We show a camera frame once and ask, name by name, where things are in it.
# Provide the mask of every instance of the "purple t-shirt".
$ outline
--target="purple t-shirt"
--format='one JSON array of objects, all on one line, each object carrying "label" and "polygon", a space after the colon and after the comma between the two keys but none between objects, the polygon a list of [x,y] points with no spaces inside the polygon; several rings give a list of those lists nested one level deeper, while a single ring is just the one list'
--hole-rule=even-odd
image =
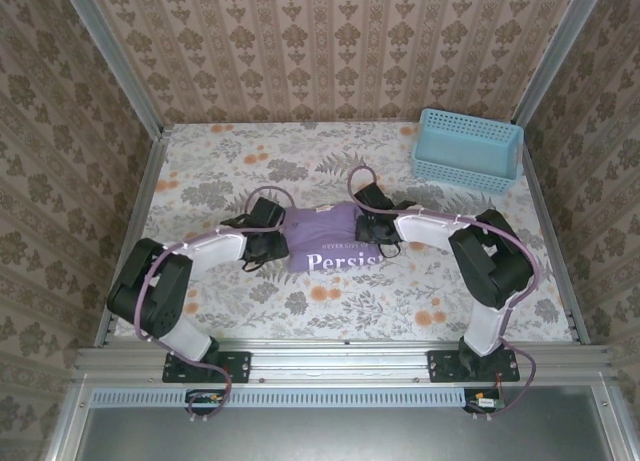
[{"label": "purple t-shirt", "polygon": [[319,271],[377,264],[378,246],[356,241],[360,209],[353,203],[287,208],[284,235],[289,246],[289,271]]}]

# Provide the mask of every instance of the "patterned wallpaper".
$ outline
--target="patterned wallpaper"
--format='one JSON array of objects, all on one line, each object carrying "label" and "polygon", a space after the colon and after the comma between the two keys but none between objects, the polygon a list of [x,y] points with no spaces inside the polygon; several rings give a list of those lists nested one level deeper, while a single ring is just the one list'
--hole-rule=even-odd
[{"label": "patterned wallpaper", "polygon": [[68,0],[0,0],[0,459],[37,459],[149,149]]},{"label": "patterned wallpaper", "polygon": [[96,0],[165,123],[508,119],[569,0]]},{"label": "patterned wallpaper", "polygon": [[640,0],[598,2],[527,138],[587,327],[640,421]]}]

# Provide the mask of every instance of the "wire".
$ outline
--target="wire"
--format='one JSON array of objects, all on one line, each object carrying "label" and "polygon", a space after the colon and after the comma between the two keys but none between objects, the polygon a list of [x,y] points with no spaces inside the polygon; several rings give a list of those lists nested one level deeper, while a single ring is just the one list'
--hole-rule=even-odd
[{"label": "wire", "polygon": [[468,216],[461,216],[459,214],[439,213],[437,211],[430,211],[428,209],[420,209],[419,211],[416,211],[415,209],[414,210],[393,210],[393,209],[385,210],[385,209],[376,209],[376,208],[372,208],[370,206],[367,206],[366,204],[362,203],[358,198],[356,198],[356,196],[355,196],[355,194],[353,192],[353,188],[352,188],[353,176],[358,171],[363,171],[363,170],[364,171],[368,171],[373,176],[373,179],[374,179],[374,182],[375,182],[375,180],[377,179],[376,172],[372,168],[367,166],[367,165],[360,165],[360,166],[356,166],[355,168],[353,168],[351,170],[351,172],[349,173],[349,177],[347,179],[347,191],[349,192],[349,197],[361,209],[363,209],[365,211],[369,211],[371,213],[377,213],[377,214],[399,214],[399,215],[409,214],[409,215],[414,215],[414,216],[416,214],[426,214],[427,216],[430,216],[430,217],[433,217],[433,218],[444,219],[446,221],[454,221],[455,223],[462,223],[462,224],[471,224],[471,225],[476,226],[478,228],[481,228],[481,229],[484,229],[484,230],[489,231],[491,233],[497,234],[498,236],[500,236],[500,237],[506,239],[507,241],[511,242],[512,244],[514,244],[522,252],[522,254],[527,258],[527,260],[531,264],[531,267],[533,269],[533,281],[529,284],[527,289],[525,289],[521,293],[517,294],[515,298],[513,298],[512,300],[510,300],[508,302],[508,304],[506,305],[507,306],[506,313],[504,315],[504,318],[502,319],[502,324],[500,325],[500,330],[498,331],[498,340],[507,349],[511,349],[514,353],[517,353],[517,354],[520,354],[521,356],[524,356],[531,363],[531,373],[529,374],[529,378],[525,382],[524,387],[522,388],[522,390],[520,391],[518,396],[516,396],[516,398],[511,403],[509,403],[508,406],[505,406],[500,411],[496,411],[491,416],[495,417],[495,416],[499,415],[500,413],[506,413],[515,404],[517,404],[518,401],[520,401],[522,399],[524,394],[527,392],[527,390],[531,386],[531,383],[533,382],[533,379],[535,378],[535,374],[536,374],[536,362],[533,359],[533,357],[530,354],[526,353],[525,351],[521,350],[520,348],[516,348],[511,343],[509,343],[506,339],[504,339],[504,333],[507,330],[507,326],[509,324],[509,319],[511,318],[511,313],[513,312],[513,309],[519,303],[521,303],[527,296],[529,296],[529,294],[531,294],[533,291],[535,291],[536,288],[538,287],[538,284],[540,283],[541,273],[540,273],[540,266],[538,265],[538,260],[535,258],[533,253],[531,253],[531,251],[529,251],[527,249],[527,247],[522,243],[522,241],[520,241],[518,238],[516,238],[515,236],[512,236],[511,234],[507,233],[506,231],[503,231],[502,229],[499,229],[499,228],[496,228],[494,226],[491,226],[490,224],[486,224],[486,223],[483,223],[481,221],[478,221],[475,218],[470,218]]},{"label": "wire", "polygon": [[[214,364],[201,363],[199,361],[194,361],[192,359],[189,359],[186,356],[183,356],[182,354],[176,352],[171,346],[166,345],[161,340],[156,339],[156,338],[152,337],[151,335],[145,335],[142,332],[142,328],[140,327],[140,317],[141,317],[141,313],[142,313],[142,305],[144,304],[144,298],[145,298],[145,296],[147,294],[147,290],[149,289],[151,280],[155,276],[156,271],[160,268],[160,266],[162,265],[164,260],[171,253],[173,253],[174,251],[176,251],[178,249],[186,248],[189,244],[200,243],[200,242],[207,241],[209,239],[216,238],[216,237],[219,237],[219,236],[225,236],[227,234],[242,234],[242,233],[247,233],[247,232],[249,232],[249,233],[269,233],[269,232],[279,231],[283,227],[284,227],[283,224],[279,224],[278,226],[274,226],[272,228],[216,229],[214,231],[210,231],[210,232],[201,234],[201,235],[196,236],[194,238],[190,238],[190,239],[188,239],[188,240],[186,240],[186,241],[184,241],[182,243],[177,243],[177,244],[174,244],[174,245],[169,246],[168,248],[166,248],[151,263],[151,266],[149,267],[149,271],[147,271],[147,274],[144,277],[144,281],[143,281],[142,286],[140,288],[140,293],[138,294],[138,299],[136,301],[136,307],[135,307],[135,310],[134,310],[134,313],[133,313],[133,329],[134,329],[134,331],[136,333],[136,336],[139,339],[143,340],[143,341],[153,341],[155,344],[157,344],[158,346],[163,347],[164,349],[169,351],[174,357],[178,358],[179,360],[181,360],[182,362],[184,362],[186,364],[189,364],[189,365],[194,366],[196,368],[203,368],[203,369],[209,369],[211,371],[215,371],[215,372],[221,374],[224,377],[224,380],[225,380],[224,395],[223,395],[222,399],[220,400],[220,403],[218,404],[218,406],[216,406],[213,409],[213,411],[211,413],[209,413],[206,417],[211,417],[211,416],[217,415],[222,410],[222,407],[229,400],[229,397],[231,396],[231,388],[232,388],[231,376],[229,376],[229,373],[227,373],[224,369],[222,369],[222,368],[220,368],[220,367],[218,367],[218,366],[216,366]],[[205,418],[205,416],[199,416],[199,415],[197,415],[196,413],[193,412],[193,399],[190,399],[189,405],[187,407],[187,411],[189,412],[189,414],[194,419],[195,419],[195,417],[200,417],[201,419]]]},{"label": "wire", "polygon": [[470,397],[466,398],[467,407],[470,407],[482,414],[489,414],[485,410],[480,408],[477,404],[472,404],[472,401],[477,400],[479,397],[488,397],[490,396],[492,391],[496,390],[498,391],[499,399],[504,399],[504,393],[502,392],[502,378],[500,377],[500,373],[498,373],[498,371],[496,371],[496,381],[493,383],[493,386],[491,388],[472,394]]},{"label": "wire", "polygon": [[253,198],[260,191],[264,191],[265,189],[272,189],[274,191],[280,191],[281,193],[284,193],[284,195],[289,199],[289,202],[291,203],[291,206],[294,207],[294,208],[296,207],[296,202],[293,200],[293,196],[291,196],[289,191],[287,191],[286,189],[281,188],[280,186],[266,185],[266,186],[260,186],[259,188],[254,189],[253,191],[251,191],[249,196],[247,196],[247,201],[244,203],[244,212],[245,212],[245,214],[249,212],[249,204],[251,203],[251,198]]}]

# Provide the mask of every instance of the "floral fabric surface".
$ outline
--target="floral fabric surface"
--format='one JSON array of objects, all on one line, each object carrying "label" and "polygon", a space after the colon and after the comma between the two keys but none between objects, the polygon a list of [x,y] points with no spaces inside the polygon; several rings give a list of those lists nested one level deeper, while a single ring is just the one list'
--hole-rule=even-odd
[{"label": "floral fabric surface", "polygon": [[[196,124],[175,127],[144,236],[168,243],[204,233],[244,209],[261,185],[288,190],[298,207],[344,201],[347,175],[367,163],[395,202],[477,215],[495,207],[542,266],[539,289],[515,311],[507,336],[571,341],[567,319],[527,181],[506,195],[486,194],[411,176],[415,123]],[[354,189],[370,182],[366,173]],[[286,206],[285,197],[266,192]],[[291,274],[285,261],[245,273],[241,262],[192,281],[184,312],[222,338],[457,340],[473,298],[454,257],[409,243],[395,258],[348,270]],[[132,335],[119,321],[117,335]]]}]

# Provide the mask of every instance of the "aluminum frame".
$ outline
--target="aluminum frame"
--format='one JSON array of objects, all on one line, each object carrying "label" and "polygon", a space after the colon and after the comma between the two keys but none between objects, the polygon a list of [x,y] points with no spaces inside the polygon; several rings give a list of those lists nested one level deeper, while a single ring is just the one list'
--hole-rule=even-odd
[{"label": "aluminum frame", "polygon": [[156,142],[162,133],[162,118],[156,107],[147,96],[141,80],[129,64],[127,56],[114,37],[109,24],[100,12],[95,0],[69,0],[75,8],[83,25],[89,31],[91,39],[98,46],[100,53],[109,65],[111,72],[118,80],[138,118]]},{"label": "aluminum frame", "polygon": [[549,89],[553,78],[569,54],[574,41],[597,2],[598,0],[571,0],[569,3],[567,11],[553,33],[549,46],[538,64],[538,68],[516,107],[513,119],[517,125],[524,128],[535,113],[544,93]]},{"label": "aluminum frame", "polygon": [[[171,131],[163,133],[147,162],[118,262],[121,267],[140,238],[153,197],[154,186],[164,161]],[[575,294],[569,282],[557,239],[546,211],[540,186],[528,152],[524,152],[524,172],[530,183],[536,212],[548,245],[558,287],[570,306],[579,343],[518,343],[516,346],[536,359],[536,386],[590,386],[598,403],[598,414],[616,461],[638,460],[638,442],[620,390],[607,348],[589,344]],[[69,394],[54,432],[47,461],[75,461],[90,412],[94,388],[127,387],[147,390],[166,389],[161,381],[166,353],[150,343],[110,336],[117,318],[106,309],[94,348],[80,350]],[[225,340],[222,349],[251,351],[252,374],[242,389],[432,389],[441,387],[486,387],[491,383],[431,383],[426,353],[435,349],[456,349],[447,342],[369,342],[369,341],[279,341]],[[530,373],[526,359],[518,356],[523,385]],[[176,385],[180,387],[222,388],[220,384]]]}]

